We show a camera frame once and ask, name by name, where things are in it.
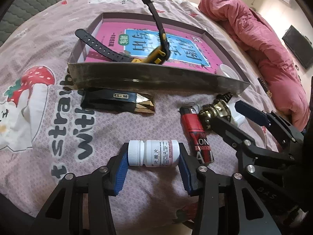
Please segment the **black wall television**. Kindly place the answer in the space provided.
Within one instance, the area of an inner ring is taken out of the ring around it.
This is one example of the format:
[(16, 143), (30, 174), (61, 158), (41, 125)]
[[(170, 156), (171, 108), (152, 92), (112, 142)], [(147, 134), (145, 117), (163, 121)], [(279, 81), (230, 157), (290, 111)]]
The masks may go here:
[(305, 69), (309, 69), (312, 66), (312, 42), (294, 26), (291, 25), (288, 28), (282, 40)]

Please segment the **black and gold bar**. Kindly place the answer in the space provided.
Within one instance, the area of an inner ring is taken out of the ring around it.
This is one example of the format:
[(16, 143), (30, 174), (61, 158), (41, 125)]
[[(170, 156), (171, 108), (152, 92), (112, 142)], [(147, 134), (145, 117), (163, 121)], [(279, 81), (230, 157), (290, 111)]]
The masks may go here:
[(272, 97), (272, 93), (270, 92), (270, 89), (268, 88), (266, 82), (265, 82), (261, 77), (258, 78), (258, 81), (259, 81), (259, 83), (260, 83), (262, 89), (263, 89), (263, 90), (265, 91), (265, 93), (267, 94), (267, 96), (268, 96), (269, 98), (271, 98), (271, 97)]

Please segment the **pink strawberry print blanket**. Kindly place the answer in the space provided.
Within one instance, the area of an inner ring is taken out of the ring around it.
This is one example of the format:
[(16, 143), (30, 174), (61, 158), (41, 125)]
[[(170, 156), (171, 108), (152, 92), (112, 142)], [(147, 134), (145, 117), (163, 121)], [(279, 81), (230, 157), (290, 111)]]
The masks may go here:
[(216, 75), (215, 61), (115, 64), (93, 76), (111, 86), (110, 96), (89, 97), (87, 87), (75, 85), (65, 55), (77, 42), (74, 29), (97, 12), (86, 0), (54, 5), (26, 24), (28, 37), (1, 50), (1, 234), (26, 234), (67, 172), (93, 171), (130, 139), (187, 141), (177, 108), (190, 98), (232, 92), (264, 104), (240, 60), (230, 60), (238, 80)]

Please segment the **white pill bottle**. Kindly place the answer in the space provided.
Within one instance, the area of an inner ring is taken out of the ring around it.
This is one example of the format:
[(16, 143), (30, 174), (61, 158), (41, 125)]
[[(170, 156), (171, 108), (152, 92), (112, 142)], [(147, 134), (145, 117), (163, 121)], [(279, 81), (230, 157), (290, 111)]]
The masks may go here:
[(128, 164), (148, 168), (175, 167), (179, 162), (177, 140), (131, 140), (128, 143)]

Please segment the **white earbuds case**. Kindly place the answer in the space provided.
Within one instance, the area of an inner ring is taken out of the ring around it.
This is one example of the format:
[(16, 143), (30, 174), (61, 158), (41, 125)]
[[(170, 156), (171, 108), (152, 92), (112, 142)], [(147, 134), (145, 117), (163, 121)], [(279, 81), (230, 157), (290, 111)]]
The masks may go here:
[(240, 127), (246, 120), (245, 116), (236, 111), (234, 102), (228, 103), (228, 106), (231, 111), (231, 124)]

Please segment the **black and gold box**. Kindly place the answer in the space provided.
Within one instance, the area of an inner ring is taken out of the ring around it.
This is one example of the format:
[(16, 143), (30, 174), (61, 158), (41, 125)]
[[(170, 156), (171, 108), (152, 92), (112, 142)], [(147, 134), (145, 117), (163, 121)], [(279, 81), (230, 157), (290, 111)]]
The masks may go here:
[(81, 107), (115, 112), (156, 112), (153, 97), (149, 94), (105, 88), (85, 89)]

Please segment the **red and black lighter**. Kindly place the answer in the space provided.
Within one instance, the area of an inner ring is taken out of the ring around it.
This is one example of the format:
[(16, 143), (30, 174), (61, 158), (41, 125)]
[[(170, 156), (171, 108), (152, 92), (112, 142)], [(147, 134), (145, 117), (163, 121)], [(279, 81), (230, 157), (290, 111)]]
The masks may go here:
[(213, 153), (196, 110), (192, 106), (181, 107), (179, 113), (191, 154), (200, 164), (213, 163)]

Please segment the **pink and blue book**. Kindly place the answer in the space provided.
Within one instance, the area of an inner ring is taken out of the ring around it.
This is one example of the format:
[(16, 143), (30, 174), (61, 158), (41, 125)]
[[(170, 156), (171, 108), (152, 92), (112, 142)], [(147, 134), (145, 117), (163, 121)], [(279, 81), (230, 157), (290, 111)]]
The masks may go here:
[[(170, 28), (165, 30), (170, 58), (164, 66), (215, 73), (223, 63), (204, 37)], [(132, 58), (146, 58), (160, 45), (156, 26), (139, 23), (103, 22), (92, 33), (105, 46)]]

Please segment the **dark cardboard box tray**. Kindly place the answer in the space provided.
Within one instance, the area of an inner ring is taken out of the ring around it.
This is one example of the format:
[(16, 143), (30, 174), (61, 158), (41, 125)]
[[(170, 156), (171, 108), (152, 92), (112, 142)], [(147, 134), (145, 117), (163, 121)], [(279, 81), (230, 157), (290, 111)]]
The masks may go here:
[(86, 29), (68, 60), (81, 89), (135, 88), (239, 94), (250, 81), (207, 31), (150, 15), (107, 12)]

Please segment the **black and yellow wristwatch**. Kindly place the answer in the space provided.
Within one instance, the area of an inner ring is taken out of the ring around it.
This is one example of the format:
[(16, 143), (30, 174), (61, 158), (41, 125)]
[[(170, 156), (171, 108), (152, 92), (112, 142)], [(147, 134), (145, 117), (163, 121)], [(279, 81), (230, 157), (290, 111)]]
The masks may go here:
[(118, 43), (121, 46), (130, 45), (130, 48), (125, 48), (126, 52), (134, 51), (135, 54), (143, 54), (149, 52), (145, 58), (137, 58), (119, 54), (109, 47), (102, 44), (91, 34), (84, 29), (77, 29), (75, 35), (83, 41), (87, 46), (95, 50), (101, 56), (114, 61), (125, 63), (147, 63), (161, 65), (170, 58), (170, 43), (167, 39), (165, 29), (162, 25), (161, 18), (158, 15), (152, 0), (141, 0), (149, 9), (156, 23), (158, 34), (153, 35), (149, 32), (141, 32), (139, 30), (127, 29), (124, 34), (121, 34)]

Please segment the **black hair claw clip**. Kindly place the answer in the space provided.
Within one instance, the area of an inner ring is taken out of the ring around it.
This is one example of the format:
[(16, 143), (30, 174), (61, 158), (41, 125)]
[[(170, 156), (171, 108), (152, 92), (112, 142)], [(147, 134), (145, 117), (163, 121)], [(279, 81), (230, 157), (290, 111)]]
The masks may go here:
[(216, 96), (216, 99), (223, 100), (226, 103), (228, 103), (231, 100), (232, 97), (233, 97), (233, 94), (231, 92), (227, 92), (225, 94), (218, 94)]

